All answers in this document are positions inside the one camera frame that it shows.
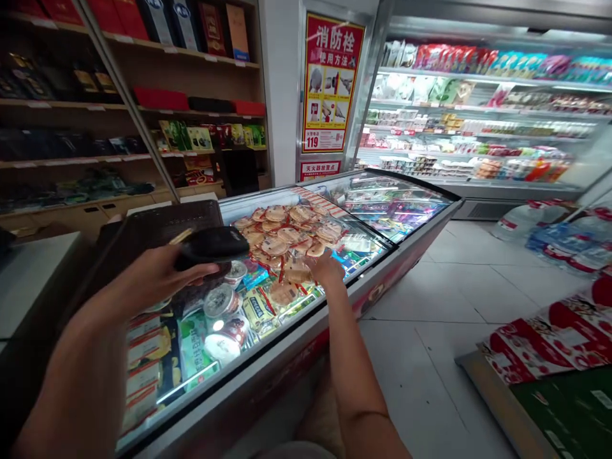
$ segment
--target yogurt cup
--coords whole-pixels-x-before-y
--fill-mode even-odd
[[[224,314],[233,314],[241,306],[242,297],[229,284],[221,284],[204,297],[202,309],[207,317],[216,319]]]
[[[231,262],[231,269],[225,276],[225,282],[229,286],[231,286],[234,290],[236,290],[236,288],[240,284],[240,281],[246,275],[247,275],[247,266],[241,261],[233,260]]]

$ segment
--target refrigerated display case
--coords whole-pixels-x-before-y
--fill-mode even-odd
[[[388,216],[364,217],[341,193],[386,200]],[[232,225],[251,251],[133,319],[117,455],[163,455],[170,447],[174,456],[184,448],[221,454],[326,349],[326,298],[304,257],[332,250],[360,317],[419,261],[462,203],[424,182],[367,170],[128,217],[75,302],[186,228]],[[421,219],[407,221],[417,208]],[[398,228],[383,228],[385,218]]]
[[[529,199],[575,200],[605,175],[610,20],[541,2],[528,9],[382,2],[353,167],[460,194],[467,203],[455,218],[469,219],[496,219]]]

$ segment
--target tiled floor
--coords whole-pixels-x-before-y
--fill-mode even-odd
[[[497,324],[588,284],[497,240],[491,226],[451,221],[360,323],[391,418],[415,458],[514,457],[454,358],[472,351]],[[227,457],[245,458],[271,441],[290,440],[283,416],[291,411],[297,424],[311,387],[305,381],[287,394]]]

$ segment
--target glass freezer lid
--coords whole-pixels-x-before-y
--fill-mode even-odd
[[[347,210],[395,243],[403,241],[453,200],[408,179],[364,171],[304,188]]]
[[[137,373],[128,380],[119,455],[172,424],[186,406],[203,401],[212,386],[324,302],[304,257],[330,248],[348,284],[392,248],[357,218],[332,203],[311,202],[318,196],[304,191],[288,187],[219,202],[223,223],[245,235],[251,252],[232,262],[214,290],[187,298],[181,291],[158,305],[163,344],[154,360],[159,363],[144,357],[131,366],[130,374]],[[158,382],[141,389],[138,374]]]

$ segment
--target red and white box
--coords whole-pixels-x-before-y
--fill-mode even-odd
[[[612,363],[612,341],[609,337],[563,302],[541,309],[527,322],[579,370]]]
[[[83,25],[81,16],[72,4],[72,0],[41,0],[51,19],[69,24]]]
[[[574,370],[574,365],[525,319],[510,322],[498,328],[496,333],[537,379]]]
[[[508,386],[536,380],[536,377],[529,372],[529,369],[497,333],[491,334],[489,339],[476,346]]]

